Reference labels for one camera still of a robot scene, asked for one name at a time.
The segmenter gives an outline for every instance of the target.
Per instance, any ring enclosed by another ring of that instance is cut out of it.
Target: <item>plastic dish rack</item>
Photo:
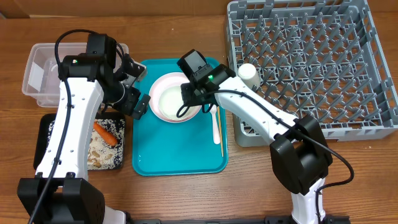
[[[252,63],[257,93],[321,124],[327,139],[381,139],[398,129],[397,93],[366,0],[228,4],[229,67]],[[233,116],[241,146],[266,143]]]

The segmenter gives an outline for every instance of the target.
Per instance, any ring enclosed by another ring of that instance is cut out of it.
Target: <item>wooden chopstick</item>
[[[218,106],[217,106],[217,115],[218,115],[218,132],[220,132],[221,156],[224,157],[223,134],[221,132],[221,115],[220,115],[220,107]]]

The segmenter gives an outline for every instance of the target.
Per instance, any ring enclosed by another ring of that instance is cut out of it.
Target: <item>black tray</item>
[[[37,144],[36,144],[36,152],[35,152],[35,157],[33,161],[33,168],[36,170],[37,166],[42,162],[42,159],[44,157],[45,151],[47,149],[48,143],[50,141],[50,136],[52,130],[50,129],[50,125],[55,121],[56,114],[51,113],[51,114],[46,114],[42,117],[40,120],[40,127],[39,127],[39,134],[37,136]],[[110,119],[114,121],[116,129],[119,131],[120,129],[125,129],[126,127],[126,119],[123,114],[118,113],[118,112],[108,112],[105,114],[97,114],[96,119]],[[115,157],[113,159],[114,162],[114,167],[112,169],[120,169],[123,166],[123,160],[124,160],[124,133],[122,134],[122,138],[118,139],[118,143],[121,143],[119,148],[117,149],[118,151],[121,150],[122,153],[120,153],[121,156]]]

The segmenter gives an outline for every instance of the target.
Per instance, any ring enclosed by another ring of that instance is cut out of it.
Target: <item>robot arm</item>
[[[323,185],[332,163],[331,154],[319,146],[303,141],[300,136],[273,119],[269,112],[290,127],[327,146],[318,122],[311,116],[298,119],[254,93],[242,79],[225,65],[212,68],[196,50],[185,54],[177,64],[190,83],[181,86],[185,105],[213,103],[236,114],[249,123],[270,145],[272,169],[281,184],[292,193],[292,218],[298,224],[317,224],[315,190]],[[294,147],[292,142],[301,141]],[[318,201],[321,220],[325,217],[322,198]]]
[[[34,223],[126,224],[129,217],[105,206],[104,195],[88,183],[87,157],[93,123],[100,104],[106,103],[123,114],[140,119],[147,111],[148,95],[132,86],[146,74],[146,67],[122,55],[114,74],[116,41],[105,34],[90,34],[86,53],[69,55],[58,68],[67,78],[72,108],[59,163],[50,177],[67,114],[67,91],[60,84],[60,102],[51,140],[36,170],[35,178],[21,179],[18,197]],[[44,202],[38,203],[42,195]]]
[[[244,92],[256,99],[258,102],[261,102],[263,106],[268,108],[278,117],[282,118],[287,124],[291,126],[295,125],[294,120],[297,119],[296,116],[272,106],[268,101],[250,90],[250,88],[248,88],[239,77],[229,77],[220,84],[219,90],[235,90]],[[283,125],[278,124],[277,121],[272,119],[268,113],[245,97],[233,93],[215,93],[215,99],[220,107],[232,111],[236,116],[243,118],[245,122],[252,125],[268,145],[274,141],[274,136],[276,134],[283,134],[288,130]]]

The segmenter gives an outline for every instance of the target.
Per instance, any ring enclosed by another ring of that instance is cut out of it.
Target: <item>teal tray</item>
[[[215,68],[213,58],[207,62]],[[145,60],[148,74],[135,87],[148,94],[152,84],[162,75],[181,72],[178,59]],[[148,108],[132,132],[132,166],[143,176],[211,174],[221,172],[228,163],[225,110],[220,108],[221,145],[214,144],[211,114],[201,111],[192,119],[179,124],[162,121]]]

